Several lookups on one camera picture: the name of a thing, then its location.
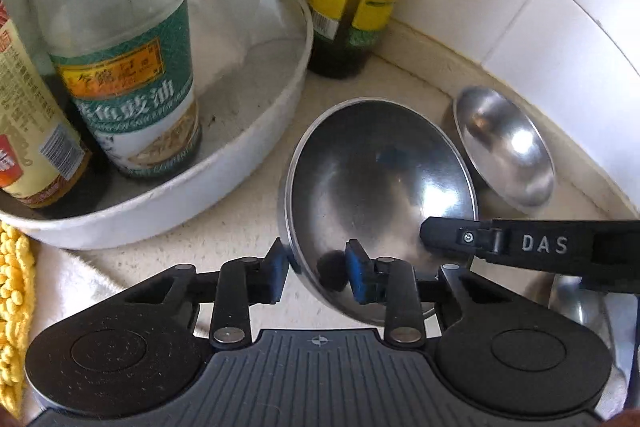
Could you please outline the white towel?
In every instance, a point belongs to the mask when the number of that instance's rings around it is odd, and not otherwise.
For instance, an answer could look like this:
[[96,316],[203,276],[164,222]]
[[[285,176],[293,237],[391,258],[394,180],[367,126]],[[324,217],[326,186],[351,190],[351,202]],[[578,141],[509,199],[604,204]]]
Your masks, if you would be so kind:
[[47,327],[111,297],[124,288],[76,255],[32,242],[35,312],[28,345]]

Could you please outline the yellow cap vinegar bottle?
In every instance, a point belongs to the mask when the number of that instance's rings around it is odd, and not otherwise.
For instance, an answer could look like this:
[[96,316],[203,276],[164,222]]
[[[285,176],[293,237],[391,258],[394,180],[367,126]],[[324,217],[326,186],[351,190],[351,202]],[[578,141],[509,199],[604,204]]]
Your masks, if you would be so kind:
[[1,8],[1,190],[53,218],[96,209],[111,182],[107,161],[68,118]]

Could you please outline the yellow chenille cloth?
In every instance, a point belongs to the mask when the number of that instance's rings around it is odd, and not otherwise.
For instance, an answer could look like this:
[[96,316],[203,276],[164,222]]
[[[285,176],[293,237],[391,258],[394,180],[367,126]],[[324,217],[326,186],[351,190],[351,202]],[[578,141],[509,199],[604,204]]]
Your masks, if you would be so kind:
[[1,223],[1,406],[20,419],[25,358],[35,313],[36,268],[29,238]]

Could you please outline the white round turntable tray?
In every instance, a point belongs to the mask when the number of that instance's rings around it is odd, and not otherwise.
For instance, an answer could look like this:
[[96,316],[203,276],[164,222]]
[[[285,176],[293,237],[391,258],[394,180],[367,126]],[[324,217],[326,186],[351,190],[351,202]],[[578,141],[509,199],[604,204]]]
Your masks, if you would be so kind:
[[300,97],[311,49],[304,0],[260,0],[260,29],[239,69],[198,96],[201,140],[186,168],[163,179],[122,174],[88,130],[50,60],[30,0],[6,0],[27,51],[68,118],[107,161],[111,182],[83,215],[53,219],[4,192],[1,218],[42,243],[86,251],[118,247],[181,225],[224,198],[270,153]]

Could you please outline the steel bowl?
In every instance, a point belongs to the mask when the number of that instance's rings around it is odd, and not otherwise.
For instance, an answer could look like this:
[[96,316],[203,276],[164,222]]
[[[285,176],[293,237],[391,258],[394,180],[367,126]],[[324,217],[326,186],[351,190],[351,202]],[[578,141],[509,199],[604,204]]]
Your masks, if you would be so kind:
[[597,291],[588,291],[580,286],[580,277],[555,275],[549,295],[548,308],[568,317],[596,333],[611,349],[613,340],[611,324],[604,300]]
[[451,121],[483,217],[535,216],[548,206],[554,162],[520,106],[495,89],[467,87],[452,101]]
[[380,326],[381,305],[357,303],[344,249],[356,239],[371,258],[408,261],[432,277],[445,258],[420,239],[429,217],[475,220],[475,188],[462,156],[413,109],[354,98],[321,114],[299,139],[279,196],[280,237],[294,272],[322,303]]

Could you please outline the purple label fish sauce bottle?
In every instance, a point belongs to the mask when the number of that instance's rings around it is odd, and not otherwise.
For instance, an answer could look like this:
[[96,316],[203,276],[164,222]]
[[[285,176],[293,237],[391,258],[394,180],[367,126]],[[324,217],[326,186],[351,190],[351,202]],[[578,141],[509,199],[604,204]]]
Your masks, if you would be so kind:
[[188,0],[30,0],[58,78],[125,176],[163,179],[201,140]]

